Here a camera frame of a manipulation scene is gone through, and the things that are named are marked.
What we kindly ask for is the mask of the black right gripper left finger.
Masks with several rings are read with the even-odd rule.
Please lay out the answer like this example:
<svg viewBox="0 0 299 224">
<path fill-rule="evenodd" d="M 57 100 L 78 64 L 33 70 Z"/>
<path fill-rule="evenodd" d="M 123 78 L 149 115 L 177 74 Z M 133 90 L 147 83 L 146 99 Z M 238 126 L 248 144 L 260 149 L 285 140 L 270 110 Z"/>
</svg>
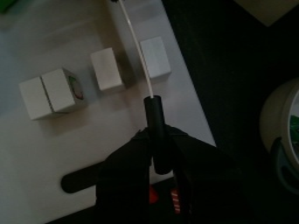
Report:
<svg viewBox="0 0 299 224">
<path fill-rule="evenodd" d="M 99 170 L 95 224 L 149 224 L 150 165 L 145 129 L 107 157 Z"/>
</svg>

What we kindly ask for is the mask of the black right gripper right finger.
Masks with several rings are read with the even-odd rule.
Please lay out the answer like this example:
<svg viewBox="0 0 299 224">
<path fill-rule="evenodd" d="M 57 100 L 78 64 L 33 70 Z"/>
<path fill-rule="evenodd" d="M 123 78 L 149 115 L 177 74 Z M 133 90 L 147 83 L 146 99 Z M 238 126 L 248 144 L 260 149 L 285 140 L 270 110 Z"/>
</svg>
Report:
<svg viewBox="0 0 299 224">
<path fill-rule="evenodd" d="M 185 223 L 245 224 L 249 205 L 236 161 L 224 150 L 181 129 L 169 126 L 167 130 Z"/>
</svg>

